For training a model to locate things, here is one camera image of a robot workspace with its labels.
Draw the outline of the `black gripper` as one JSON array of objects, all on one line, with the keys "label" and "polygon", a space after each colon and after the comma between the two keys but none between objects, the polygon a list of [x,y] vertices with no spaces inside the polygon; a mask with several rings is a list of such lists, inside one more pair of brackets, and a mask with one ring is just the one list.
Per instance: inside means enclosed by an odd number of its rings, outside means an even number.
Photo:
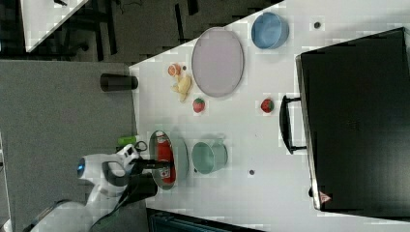
[{"label": "black gripper", "polygon": [[[128,144],[116,152],[120,158],[120,163],[123,165],[127,174],[136,175],[141,174],[144,170],[143,164],[146,162],[140,155],[140,151],[135,148],[134,145]],[[149,163],[159,163],[159,164],[149,164],[149,169],[163,169],[163,168],[173,168],[174,160],[168,159],[149,159]]]}]

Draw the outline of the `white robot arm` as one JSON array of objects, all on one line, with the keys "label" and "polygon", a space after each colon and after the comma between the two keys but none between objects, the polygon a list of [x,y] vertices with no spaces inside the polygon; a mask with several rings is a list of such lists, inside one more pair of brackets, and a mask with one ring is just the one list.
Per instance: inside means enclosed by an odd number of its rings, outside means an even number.
[{"label": "white robot arm", "polygon": [[77,178],[93,185],[86,202],[60,200],[38,214],[23,232],[89,232],[98,221],[121,207],[155,195],[158,187],[148,171],[170,168],[173,163],[146,160],[140,152],[128,144],[111,155],[82,157]]}]

